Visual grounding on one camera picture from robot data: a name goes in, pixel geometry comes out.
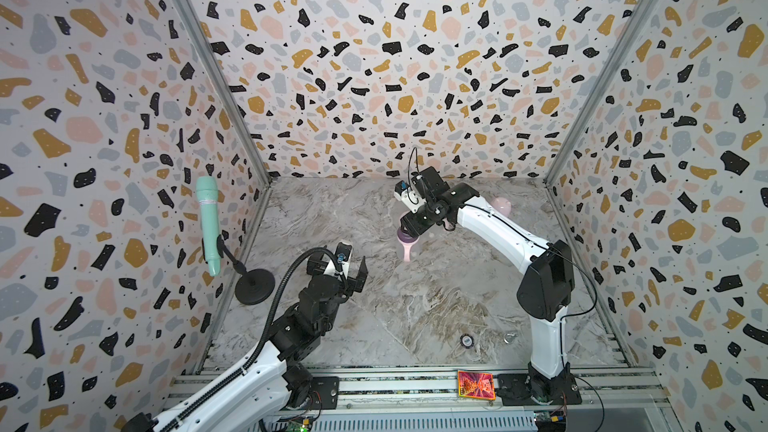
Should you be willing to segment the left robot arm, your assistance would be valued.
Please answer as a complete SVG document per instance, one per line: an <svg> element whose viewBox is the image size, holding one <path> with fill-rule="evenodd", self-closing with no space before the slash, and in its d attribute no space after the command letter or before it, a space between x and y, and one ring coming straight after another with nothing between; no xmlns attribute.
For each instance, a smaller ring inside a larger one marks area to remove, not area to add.
<svg viewBox="0 0 768 432"><path fill-rule="evenodd" d="M193 396L152 417L139 413L124 431L242 431L285 407L298 408L309 398L313 376L305 359L333 329L339 306L360 293L368 278L366 261L349 275L347 250L332 253L315 247L297 258L280 282L262 335L242 359ZM329 259L312 277L298 302L276 317L280 298L294 272L306 260Z"/></svg>

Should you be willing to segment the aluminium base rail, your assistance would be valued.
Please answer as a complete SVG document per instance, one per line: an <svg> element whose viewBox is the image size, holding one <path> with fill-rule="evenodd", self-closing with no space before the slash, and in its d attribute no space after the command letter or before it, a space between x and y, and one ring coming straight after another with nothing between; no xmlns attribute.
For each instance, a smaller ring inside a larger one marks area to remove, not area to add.
<svg viewBox="0 0 768 432"><path fill-rule="evenodd" d="M649 369L581 368L549 404L527 395L520 371L496 370L493 399L462 397L449 367L336 368L303 373L237 369L181 376L157 431L679 431Z"/></svg>

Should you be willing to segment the small black round cap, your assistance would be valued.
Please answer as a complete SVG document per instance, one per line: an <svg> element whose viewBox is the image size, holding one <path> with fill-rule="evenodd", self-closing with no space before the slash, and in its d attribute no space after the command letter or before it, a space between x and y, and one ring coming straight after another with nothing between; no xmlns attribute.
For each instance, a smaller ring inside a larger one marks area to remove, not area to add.
<svg viewBox="0 0 768 432"><path fill-rule="evenodd" d="M464 348L470 349L474 346L474 339L469 334L463 334L460 338L461 345Z"/></svg>

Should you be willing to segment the pink bottle cap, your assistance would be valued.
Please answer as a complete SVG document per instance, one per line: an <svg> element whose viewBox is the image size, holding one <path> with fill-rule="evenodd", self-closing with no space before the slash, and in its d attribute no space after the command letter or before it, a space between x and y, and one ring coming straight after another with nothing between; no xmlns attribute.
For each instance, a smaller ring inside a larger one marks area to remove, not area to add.
<svg viewBox="0 0 768 432"><path fill-rule="evenodd" d="M411 236L407 232L405 232L402 228L399 228L397 230L397 239L400 242L400 244L407 249L410 249L419 243L418 236L416 237Z"/></svg>
<svg viewBox="0 0 768 432"><path fill-rule="evenodd" d="M509 218L512 210L512 203L504 197L496 197L490 202L493 209L502 217Z"/></svg>

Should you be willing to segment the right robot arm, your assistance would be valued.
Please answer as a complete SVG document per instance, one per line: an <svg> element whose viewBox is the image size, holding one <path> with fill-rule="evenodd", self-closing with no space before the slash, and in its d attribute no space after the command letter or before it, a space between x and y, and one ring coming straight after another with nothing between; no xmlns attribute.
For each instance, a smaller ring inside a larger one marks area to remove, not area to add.
<svg viewBox="0 0 768 432"><path fill-rule="evenodd" d="M398 234L412 241L435 225L467 229L483 239L522 274L516 292L531 326L531 357L525 373L497 376L497 396L505 406L541 405L564 410L582 397L564 347L565 322L575 289L571 249L549 241L502 215L466 183L448 185L432 167L394 186L408 212Z"/></svg>

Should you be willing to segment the black microphone stand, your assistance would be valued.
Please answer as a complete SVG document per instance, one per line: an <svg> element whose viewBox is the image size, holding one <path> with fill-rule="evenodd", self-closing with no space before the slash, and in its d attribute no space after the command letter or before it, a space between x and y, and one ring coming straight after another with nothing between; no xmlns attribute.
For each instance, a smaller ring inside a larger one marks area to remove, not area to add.
<svg viewBox="0 0 768 432"><path fill-rule="evenodd" d="M239 276L235 284L234 295L241 304L256 305L262 303L274 291L276 280L273 273L262 268L248 270L245 264L227 248L222 235L217 237L216 245L203 243L203 252L211 276L217 276L221 272L224 258L231 262L235 273Z"/></svg>

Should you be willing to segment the orange pink card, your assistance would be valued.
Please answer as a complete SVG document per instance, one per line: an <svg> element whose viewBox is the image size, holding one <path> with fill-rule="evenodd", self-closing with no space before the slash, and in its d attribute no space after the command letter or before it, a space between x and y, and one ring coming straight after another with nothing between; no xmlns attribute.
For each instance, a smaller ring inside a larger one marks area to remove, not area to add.
<svg viewBox="0 0 768 432"><path fill-rule="evenodd" d="M459 371L457 373L458 396L467 399L495 401L494 376L487 372Z"/></svg>

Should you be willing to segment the mint green microphone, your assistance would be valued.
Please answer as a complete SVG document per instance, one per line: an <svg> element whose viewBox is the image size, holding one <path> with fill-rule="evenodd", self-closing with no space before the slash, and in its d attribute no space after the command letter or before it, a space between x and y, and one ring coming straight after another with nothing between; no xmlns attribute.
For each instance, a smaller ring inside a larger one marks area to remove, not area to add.
<svg viewBox="0 0 768 432"><path fill-rule="evenodd" d="M220 224L218 214L219 191L216 180L211 176L198 177L196 181L196 197L200 209L204 260L208 265L208 273L212 277L216 277L221 271L222 261L217 248L220 237Z"/></svg>

